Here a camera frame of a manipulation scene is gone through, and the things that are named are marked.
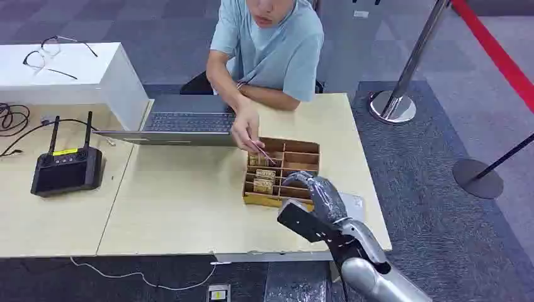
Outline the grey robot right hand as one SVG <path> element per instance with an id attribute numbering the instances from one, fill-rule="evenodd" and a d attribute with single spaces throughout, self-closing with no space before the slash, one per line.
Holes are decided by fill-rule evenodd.
<path id="1" fill-rule="evenodd" d="M 284 178 L 281 184 L 286 186 L 295 181 L 307 186 L 318 219 L 325 223 L 337 223 L 348 217 L 338 190 L 328 179 L 306 171 L 297 171 Z"/>

